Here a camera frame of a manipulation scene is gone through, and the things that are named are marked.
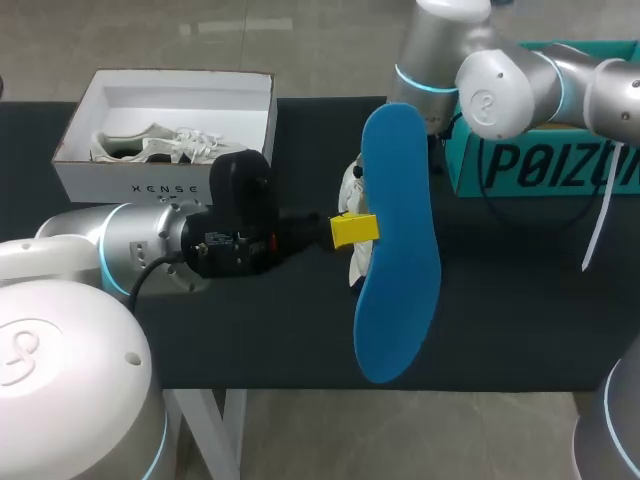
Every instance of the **shoe insole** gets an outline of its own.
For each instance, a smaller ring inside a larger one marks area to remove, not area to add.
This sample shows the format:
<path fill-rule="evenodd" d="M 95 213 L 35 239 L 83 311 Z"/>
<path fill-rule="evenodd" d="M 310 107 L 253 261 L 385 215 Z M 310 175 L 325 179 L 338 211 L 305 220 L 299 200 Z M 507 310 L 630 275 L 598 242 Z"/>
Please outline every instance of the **shoe insole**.
<path fill-rule="evenodd" d="M 138 155 L 142 150 L 141 149 L 134 149 L 134 148 L 122 148 L 119 150 L 115 150 L 113 153 L 109 153 L 109 156 L 113 157 L 113 158 L 125 158 L 125 157 L 135 157 L 136 155 Z"/>
<path fill-rule="evenodd" d="M 364 184 L 376 215 L 376 241 L 360 293 L 354 345 L 365 377 L 384 383 L 413 361 L 440 293 L 440 256 L 433 229 L 427 131 L 407 104 L 376 110 L 362 134 Z"/>

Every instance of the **white strap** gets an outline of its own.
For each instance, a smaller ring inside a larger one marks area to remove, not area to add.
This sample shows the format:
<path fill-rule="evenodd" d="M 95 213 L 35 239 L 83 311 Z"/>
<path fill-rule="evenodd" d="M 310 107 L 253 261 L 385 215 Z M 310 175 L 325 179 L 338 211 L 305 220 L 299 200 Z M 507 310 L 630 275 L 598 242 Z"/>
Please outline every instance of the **white strap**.
<path fill-rule="evenodd" d="M 591 241 L 589 242 L 589 248 L 587 248 L 587 253 L 584 256 L 584 260 L 582 261 L 582 271 L 584 272 L 589 263 L 591 262 L 591 257 L 593 256 L 593 251 L 596 248 L 598 243 L 598 239 L 600 238 L 600 232 L 602 231 L 602 225 L 604 224 L 604 219 L 607 216 L 607 212 L 609 211 L 609 203 L 611 201 L 611 194 L 613 193 L 613 184 L 616 179 L 616 171 L 618 169 L 618 160 L 620 159 L 620 151 L 622 150 L 623 144 L 620 142 L 616 142 L 616 147 L 613 150 L 613 159 L 611 160 L 611 167 L 609 167 L 609 177 L 607 178 L 607 186 L 604 190 L 604 199 L 602 201 L 602 208 L 600 209 L 600 215 L 598 215 L 598 221 L 596 222 L 596 228 L 593 230 L 593 234 L 591 235 Z"/>

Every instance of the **robotic arm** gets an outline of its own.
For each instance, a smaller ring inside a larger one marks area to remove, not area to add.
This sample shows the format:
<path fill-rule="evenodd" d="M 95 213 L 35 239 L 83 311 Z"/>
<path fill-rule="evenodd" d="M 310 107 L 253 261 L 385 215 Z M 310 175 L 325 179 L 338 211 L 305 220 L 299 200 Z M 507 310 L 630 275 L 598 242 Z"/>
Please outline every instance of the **robotic arm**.
<path fill-rule="evenodd" d="M 640 68 L 554 44 L 530 51 L 490 24 L 489 0 L 418 0 L 390 100 L 414 105 L 429 134 L 447 129 L 458 99 L 480 137 L 501 140 L 544 123 L 640 142 Z"/>

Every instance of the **black table surface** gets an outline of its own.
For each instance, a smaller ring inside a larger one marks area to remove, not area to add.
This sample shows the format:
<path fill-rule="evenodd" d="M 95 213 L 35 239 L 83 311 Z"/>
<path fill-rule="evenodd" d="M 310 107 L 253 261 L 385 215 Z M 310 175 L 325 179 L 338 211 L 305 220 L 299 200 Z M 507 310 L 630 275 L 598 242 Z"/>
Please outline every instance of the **black table surface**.
<path fill-rule="evenodd" d="M 383 100 L 279 101 L 273 169 L 283 206 L 335 212 L 364 122 Z M 0 241 L 31 237 L 49 217 L 88 206 L 68 201 L 50 164 L 74 107 L 0 104 Z M 613 199 L 581 273 L 599 201 L 563 234 L 541 232 L 588 199 L 497 202 L 529 225 L 523 233 L 497 221 L 485 200 L 455 197 L 444 175 L 432 175 L 431 189 L 441 296 L 413 365 L 382 388 L 595 389 L 639 330 L 640 199 Z M 349 256 L 312 248 L 260 277 L 141 299 L 138 319 L 163 387 L 381 388 L 362 376 L 353 350 Z"/>

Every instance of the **black cable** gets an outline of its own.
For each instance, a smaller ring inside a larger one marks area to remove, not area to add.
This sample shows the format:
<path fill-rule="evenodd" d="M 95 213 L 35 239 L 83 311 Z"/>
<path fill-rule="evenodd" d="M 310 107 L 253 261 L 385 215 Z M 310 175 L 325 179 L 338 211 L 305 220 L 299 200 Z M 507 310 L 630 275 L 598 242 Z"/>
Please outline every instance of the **black cable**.
<path fill-rule="evenodd" d="M 584 218 L 584 216 L 589 212 L 589 210 L 591 209 L 591 207 L 593 206 L 593 203 L 595 202 L 595 199 L 598 197 L 598 191 L 600 190 L 600 187 L 602 185 L 596 185 L 596 188 L 593 190 L 593 193 L 591 194 L 591 197 L 589 198 L 589 201 L 587 202 L 587 204 L 582 207 L 582 209 L 573 217 L 569 218 L 568 220 L 566 220 L 565 222 L 561 223 L 560 225 L 558 225 L 556 228 L 553 228 L 551 230 L 551 232 L 549 231 L 541 231 L 539 229 L 534 229 L 534 227 L 532 227 L 531 225 L 526 225 L 523 223 L 520 223 L 516 220 L 513 220 L 512 218 L 509 218 L 508 215 L 506 215 L 504 212 L 500 211 L 496 205 L 493 203 L 493 200 L 487 195 L 487 192 L 484 188 L 484 182 L 482 181 L 483 178 L 483 174 L 484 174 L 484 139 L 480 137 L 480 143 L 478 144 L 478 187 L 480 188 L 480 193 L 482 194 L 482 197 L 484 198 L 485 202 L 487 203 L 487 207 L 489 208 L 489 211 L 493 214 L 494 217 L 496 217 L 498 220 L 500 220 L 502 223 L 504 223 L 505 225 L 515 229 L 515 230 L 519 230 L 519 231 L 524 231 L 527 234 L 533 234 L 533 235 L 540 235 L 542 233 L 544 234 L 548 234 L 548 233 L 553 233 L 553 234 L 560 234 L 562 232 L 564 232 L 565 230 L 567 230 L 568 228 L 571 228 L 573 225 L 575 225 L 578 221 L 580 221 L 582 218 Z"/>
<path fill-rule="evenodd" d="M 165 255 L 164 257 L 158 257 L 149 265 L 146 266 L 140 276 L 136 279 L 133 287 L 131 287 L 131 293 L 129 294 L 129 299 L 127 300 L 127 308 L 131 313 L 135 313 L 136 302 L 138 301 L 138 294 L 140 293 L 140 289 L 142 288 L 142 284 L 145 280 L 153 273 L 153 271 L 158 268 L 160 265 L 168 263 L 169 265 L 174 263 L 182 263 L 184 262 L 184 258 L 182 257 L 182 253 L 173 253 L 171 255 Z"/>

